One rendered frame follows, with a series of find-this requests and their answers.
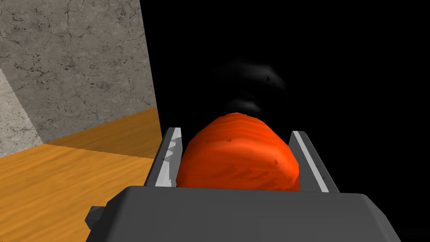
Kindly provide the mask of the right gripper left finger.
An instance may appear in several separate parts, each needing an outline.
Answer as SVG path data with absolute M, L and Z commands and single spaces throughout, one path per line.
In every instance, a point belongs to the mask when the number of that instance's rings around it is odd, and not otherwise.
M 182 152 L 181 128 L 169 127 L 163 136 L 144 186 L 176 187 Z

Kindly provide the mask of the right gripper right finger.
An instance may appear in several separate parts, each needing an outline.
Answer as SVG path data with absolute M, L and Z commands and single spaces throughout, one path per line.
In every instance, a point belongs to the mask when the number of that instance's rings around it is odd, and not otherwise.
M 292 131 L 288 145 L 299 164 L 300 191 L 339 192 L 304 131 Z

